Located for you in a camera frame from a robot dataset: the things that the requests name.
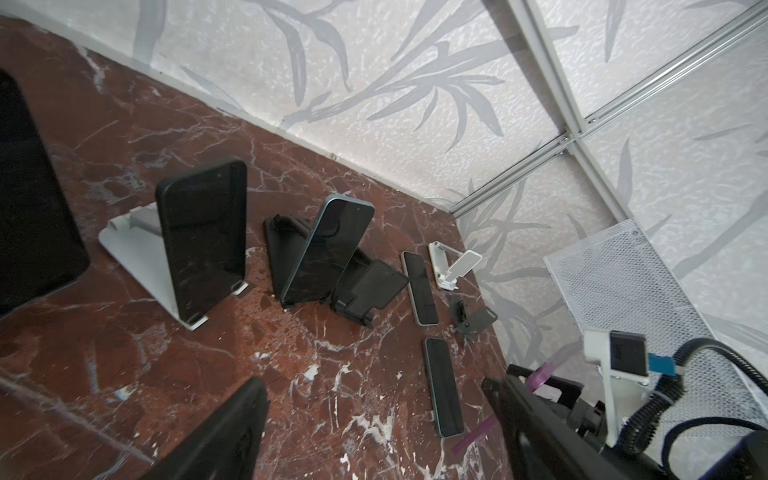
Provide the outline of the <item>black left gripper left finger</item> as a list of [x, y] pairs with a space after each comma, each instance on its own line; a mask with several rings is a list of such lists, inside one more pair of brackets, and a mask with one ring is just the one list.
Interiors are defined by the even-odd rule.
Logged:
[[248, 379], [145, 479], [251, 479], [269, 400], [260, 378]]

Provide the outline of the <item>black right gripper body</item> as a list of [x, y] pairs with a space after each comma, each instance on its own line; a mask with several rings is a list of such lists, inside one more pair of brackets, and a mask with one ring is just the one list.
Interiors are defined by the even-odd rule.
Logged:
[[604, 444], [606, 407], [602, 401], [592, 405], [581, 398], [583, 385], [560, 377], [549, 378], [545, 386], [557, 390], [556, 401], [546, 400], [550, 409], [587, 444]]

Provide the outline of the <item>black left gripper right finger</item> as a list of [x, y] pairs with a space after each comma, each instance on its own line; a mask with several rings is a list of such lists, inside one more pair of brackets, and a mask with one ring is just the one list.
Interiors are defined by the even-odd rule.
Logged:
[[654, 461], [630, 459], [604, 444], [587, 444], [524, 382], [533, 371], [516, 365], [482, 390], [499, 420], [516, 479], [652, 479]]

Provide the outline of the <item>dark grey front phone stand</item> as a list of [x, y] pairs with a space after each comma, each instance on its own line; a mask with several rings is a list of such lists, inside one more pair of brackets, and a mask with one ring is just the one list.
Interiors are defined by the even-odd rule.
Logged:
[[450, 299], [450, 313], [453, 331], [465, 338], [476, 337], [490, 328], [499, 318], [489, 307], [470, 312], [459, 297]]

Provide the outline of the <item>black phone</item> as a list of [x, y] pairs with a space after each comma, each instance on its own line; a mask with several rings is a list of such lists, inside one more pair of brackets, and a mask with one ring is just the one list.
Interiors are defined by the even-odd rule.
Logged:
[[464, 421], [449, 345], [443, 339], [426, 338], [423, 349], [438, 435], [457, 436], [464, 431]]
[[1, 314], [75, 280], [90, 258], [16, 80], [1, 72]]
[[245, 281], [247, 166], [223, 158], [155, 190], [179, 321], [194, 330]]

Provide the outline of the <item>white front phone stand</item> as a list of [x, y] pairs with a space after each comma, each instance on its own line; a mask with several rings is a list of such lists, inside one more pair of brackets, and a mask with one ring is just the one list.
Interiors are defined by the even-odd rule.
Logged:
[[482, 261], [482, 255], [473, 250], [461, 252], [439, 241], [430, 243], [428, 251], [437, 287], [447, 291], [456, 290], [458, 279]]

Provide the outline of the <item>white-edged phone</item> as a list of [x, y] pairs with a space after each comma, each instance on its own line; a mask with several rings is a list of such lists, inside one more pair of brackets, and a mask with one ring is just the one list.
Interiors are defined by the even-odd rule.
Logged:
[[424, 327], [438, 325], [439, 315], [423, 257], [409, 251], [404, 251], [401, 257], [416, 322]]

